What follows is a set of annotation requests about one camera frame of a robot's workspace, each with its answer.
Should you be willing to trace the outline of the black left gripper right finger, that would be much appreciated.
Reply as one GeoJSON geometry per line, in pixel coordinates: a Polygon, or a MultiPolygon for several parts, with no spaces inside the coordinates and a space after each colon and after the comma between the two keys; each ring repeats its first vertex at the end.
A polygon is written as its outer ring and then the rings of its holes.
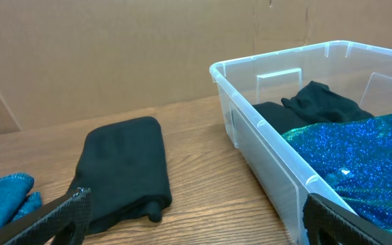
{"type": "Polygon", "coordinates": [[[392,245],[392,234],[319,194],[308,194],[303,213],[311,245],[392,245]]]}

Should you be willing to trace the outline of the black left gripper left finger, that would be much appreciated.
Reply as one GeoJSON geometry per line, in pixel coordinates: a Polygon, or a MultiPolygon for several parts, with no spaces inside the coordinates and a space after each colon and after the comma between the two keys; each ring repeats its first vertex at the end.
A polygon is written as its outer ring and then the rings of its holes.
{"type": "Polygon", "coordinates": [[[0,244],[81,244],[91,210],[91,190],[77,188],[2,227],[0,244]]]}

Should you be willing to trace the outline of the blue denim jeans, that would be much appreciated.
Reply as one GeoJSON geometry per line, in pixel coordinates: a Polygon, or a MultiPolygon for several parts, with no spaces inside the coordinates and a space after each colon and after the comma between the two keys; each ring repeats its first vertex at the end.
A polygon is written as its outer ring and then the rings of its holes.
{"type": "Polygon", "coordinates": [[[31,192],[34,178],[25,173],[0,178],[0,228],[42,207],[39,192],[31,192]]]}

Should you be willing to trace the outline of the blue sparkly cloth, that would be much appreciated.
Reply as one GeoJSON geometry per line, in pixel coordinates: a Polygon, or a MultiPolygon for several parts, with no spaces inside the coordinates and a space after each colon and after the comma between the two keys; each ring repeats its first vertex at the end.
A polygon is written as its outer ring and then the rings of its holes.
{"type": "Polygon", "coordinates": [[[283,134],[362,218],[392,234],[392,114],[283,134]]]}

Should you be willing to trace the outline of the black cloth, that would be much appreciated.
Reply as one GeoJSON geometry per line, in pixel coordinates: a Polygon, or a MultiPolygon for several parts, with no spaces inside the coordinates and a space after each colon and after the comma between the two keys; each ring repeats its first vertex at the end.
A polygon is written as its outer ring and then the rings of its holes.
{"type": "Polygon", "coordinates": [[[145,116],[92,130],[69,185],[78,187],[91,190],[89,234],[143,216],[161,222],[172,194],[159,122],[145,116]]]}
{"type": "Polygon", "coordinates": [[[330,91],[326,84],[315,81],[303,87],[296,96],[282,98],[281,103],[309,124],[347,123],[374,117],[353,100],[330,91]]]}
{"type": "Polygon", "coordinates": [[[253,105],[253,108],[279,133],[283,134],[296,128],[309,125],[293,110],[273,102],[253,105]]]}

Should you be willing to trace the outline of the clear plastic storage bin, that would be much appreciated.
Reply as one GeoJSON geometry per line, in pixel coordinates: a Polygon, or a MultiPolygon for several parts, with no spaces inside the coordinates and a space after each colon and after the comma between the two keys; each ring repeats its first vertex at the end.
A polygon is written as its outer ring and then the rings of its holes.
{"type": "Polygon", "coordinates": [[[311,81],[375,116],[392,114],[392,49],[345,40],[220,61],[210,66],[227,135],[242,153],[292,240],[307,244],[308,194],[346,203],[255,110],[295,96],[311,81]]]}

